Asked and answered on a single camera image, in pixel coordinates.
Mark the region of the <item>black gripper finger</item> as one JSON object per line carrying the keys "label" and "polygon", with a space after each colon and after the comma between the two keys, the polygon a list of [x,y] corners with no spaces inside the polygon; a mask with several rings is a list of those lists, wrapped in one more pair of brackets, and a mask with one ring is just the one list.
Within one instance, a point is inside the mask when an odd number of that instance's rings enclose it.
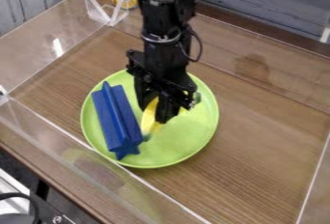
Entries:
{"label": "black gripper finger", "polygon": [[178,93],[161,91],[156,106],[156,121],[164,124],[178,113]]}
{"label": "black gripper finger", "polygon": [[141,110],[157,96],[157,90],[152,83],[144,82],[140,78],[133,79],[133,90],[136,94],[137,105]]}

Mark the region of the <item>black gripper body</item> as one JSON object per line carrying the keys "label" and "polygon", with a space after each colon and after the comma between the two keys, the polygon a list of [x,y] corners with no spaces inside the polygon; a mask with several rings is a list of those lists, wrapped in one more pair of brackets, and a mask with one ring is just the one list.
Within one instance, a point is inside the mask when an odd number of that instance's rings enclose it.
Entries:
{"label": "black gripper body", "polygon": [[150,69],[145,65],[144,53],[129,49],[126,51],[128,64],[126,72],[133,79],[140,78],[144,82],[152,83],[157,92],[177,92],[178,104],[189,110],[194,105],[193,94],[197,90],[197,85],[193,82],[184,67],[176,67],[172,63],[166,63],[157,70]]}

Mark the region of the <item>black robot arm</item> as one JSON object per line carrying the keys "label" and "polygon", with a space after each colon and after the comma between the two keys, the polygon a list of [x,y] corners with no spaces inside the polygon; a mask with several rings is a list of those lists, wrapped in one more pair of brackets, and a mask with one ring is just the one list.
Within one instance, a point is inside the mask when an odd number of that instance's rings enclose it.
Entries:
{"label": "black robot arm", "polygon": [[137,105],[144,109],[157,103],[154,120],[165,123],[181,108],[194,105],[197,85],[186,73],[190,44],[200,38],[189,19],[194,16],[194,0],[136,0],[142,17],[141,51],[129,50],[128,73],[133,76]]}

